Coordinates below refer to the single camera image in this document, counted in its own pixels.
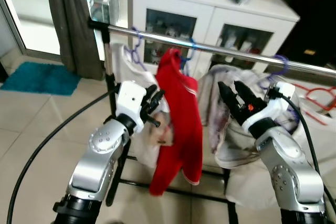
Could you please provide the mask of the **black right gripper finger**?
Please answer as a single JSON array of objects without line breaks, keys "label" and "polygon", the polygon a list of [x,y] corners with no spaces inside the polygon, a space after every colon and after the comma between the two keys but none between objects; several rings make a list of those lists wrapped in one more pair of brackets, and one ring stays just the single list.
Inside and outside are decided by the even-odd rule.
[{"label": "black right gripper finger", "polygon": [[228,107],[231,115],[237,115],[240,109],[240,104],[237,100],[237,94],[226,85],[224,82],[218,82],[218,88],[220,90],[220,97],[223,103]]},{"label": "black right gripper finger", "polygon": [[247,108],[260,108],[261,99],[242,81],[235,81],[238,96]]}]

